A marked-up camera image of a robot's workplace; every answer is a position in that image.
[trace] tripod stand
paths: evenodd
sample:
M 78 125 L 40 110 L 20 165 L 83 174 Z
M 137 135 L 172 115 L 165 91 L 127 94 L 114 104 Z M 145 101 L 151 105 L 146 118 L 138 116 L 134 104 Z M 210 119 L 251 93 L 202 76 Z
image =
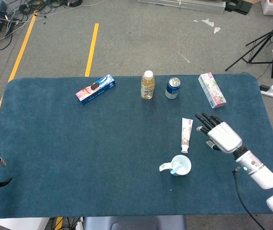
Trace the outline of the tripod stand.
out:
M 236 60 L 231 66 L 229 66 L 227 69 L 225 69 L 225 71 L 227 71 L 228 69 L 230 69 L 231 67 L 233 67 L 238 61 L 240 61 L 241 59 L 243 61 L 245 61 L 248 64 L 272 64 L 272 75 L 271 78 L 273 78 L 273 59 L 271 61 L 262 61 L 262 62 L 253 62 L 253 60 L 255 59 L 255 57 L 257 56 L 257 54 L 263 49 L 263 47 L 269 42 L 271 41 L 271 38 L 273 37 L 273 30 L 268 32 L 267 34 L 257 38 L 256 40 L 253 40 L 252 42 L 249 42 L 248 44 L 246 44 L 246 46 L 250 45 L 251 43 L 253 43 L 252 48 L 247 51 L 243 56 L 241 56 L 238 60 Z M 260 44 L 262 44 L 260 46 L 260 48 L 255 52 L 255 54 L 253 54 L 254 49 L 259 46 Z M 250 53 L 250 57 L 248 60 L 246 60 L 244 57 Z

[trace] beverage can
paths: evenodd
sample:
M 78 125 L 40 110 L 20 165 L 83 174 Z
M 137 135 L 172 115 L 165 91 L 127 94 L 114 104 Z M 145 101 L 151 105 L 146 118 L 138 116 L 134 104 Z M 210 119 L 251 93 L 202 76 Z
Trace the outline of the beverage can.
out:
M 165 96 L 168 99 L 175 99 L 178 95 L 180 89 L 180 80 L 178 78 L 171 78 L 167 83 Z

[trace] table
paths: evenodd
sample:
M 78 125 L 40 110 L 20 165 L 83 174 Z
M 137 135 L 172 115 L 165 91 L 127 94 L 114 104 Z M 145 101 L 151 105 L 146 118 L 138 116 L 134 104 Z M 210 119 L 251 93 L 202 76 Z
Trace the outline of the table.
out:
M 232 155 L 211 150 L 196 132 L 205 112 L 226 121 L 273 171 L 273 130 L 256 79 L 214 74 L 227 104 L 212 109 L 196 75 L 179 75 L 178 97 L 164 92 L 172 76 L 156 76 L 151 100 L 140 76 L 115 77 L 116 87 L 86 105 L 75 93 L 96 78 L 31 78 L 8 83 L 0 109 L 0 218 L 245 213 Z M 174 177 L 159 166 L 181 153 L 182 117 L 194 119 L 187 156 L 192 170 Z M 270 213 L 265 191 L 238 173 L 252 213 Z

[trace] gray carpet floor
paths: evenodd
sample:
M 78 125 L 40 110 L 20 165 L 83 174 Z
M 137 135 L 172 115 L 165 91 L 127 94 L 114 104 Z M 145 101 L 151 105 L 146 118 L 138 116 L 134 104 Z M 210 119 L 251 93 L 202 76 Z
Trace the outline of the gray carpet floor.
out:
M 83 4 L 97 2 L 84 0 Z M 221 28 L 218 33 L 201 22 L 207 18 Z M 107 0 L 35 22 L 15 77 L 84 76 L 95 23 L 100 26 L 91 76 L 141 75 L 147 69 L 157 75 L 200 74 L 225 73 L 225 68 L 248 50 L 246 43 L 273 29 L 273 16 L 263 15 L 260 3 L 242 15 L 190 11 L 137 0 Z M 0 98 L 27 27 L 14 34 L 12 44 L 0 51 Z M 269 45 L 255 61 L 271 57 Z M 247 65 L 240 61 L 228 73 L 248 72 L 258 78 L 266 68 L 267 64 Z M 268 68 L 258 80 L 259 85 L 273 85 L 270 72 Z M 273 126 L 273 98 L 263 99 Z M 273 214 L 257 218 L 266 229 L 273 230 Z M 191 215 L 186 219 L 189 230 L 260 229 L 248 215 Z

